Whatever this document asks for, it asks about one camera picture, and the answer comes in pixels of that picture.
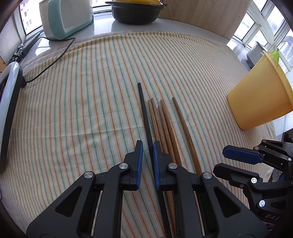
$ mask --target blue rubber pad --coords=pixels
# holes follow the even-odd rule
[[[248,163],[248,164],[258,164],[262,163],[263,159],[257,151],[253,151],[245,148],[226,146],[223,149],[223,155],[227,159],[233,159],[236,161]]]
[[[139,158],[138,158],[138,164],[137,164],[137,174],[136,174],[136,188],[139,189],[140,186],[140,179],[142,176],[142,152],[144,150],[143,143],[141,142],[140,148],[139,148]]]
[[[160,187],[161,187],[160,167],[159,167],[159,160],[158,160],[157,148],[155,143],[153,146],[153,150],[154,150],[154,164],[155,164],[155,181],[156,181],[157,190],[160,190]]]

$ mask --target silver bolt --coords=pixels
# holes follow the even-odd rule
[[[256,183],[256,182],[257,182],[257,179],[256,179],[256,178],[252,178],[252,179],[251,179],[251,182],[252,182],[252,183]]]
[[[212,174],[209,173],[209,172],[204,172],[204,173],[203,173],[203,177],[204,177],[205,179],[210,179],[210,178],[212,177]]]
[[[260,200],[258,203],[259,207],[263,208],[265,206],[265,201],[264,200]]]
[[[84,173],[84,177],[85,177],[86,179],[90,179],[92,176],[93,176],[93,173],[90,172],[90,171]]]
[[[168,165],[168,167],[169,167],[170,169],[177,169],[178,165],[177,165],[176,163],[170,163],[170,164]]]
[[[128,167],[128,164],[126,164],[126,163],[119,164],[120,169],[126,169],[127,167]]]

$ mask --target yellow plastic cup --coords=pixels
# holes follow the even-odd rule
[[[265,124],[293,111],[293,91],[271,52],[228,93],[229,106],[242,130]]]

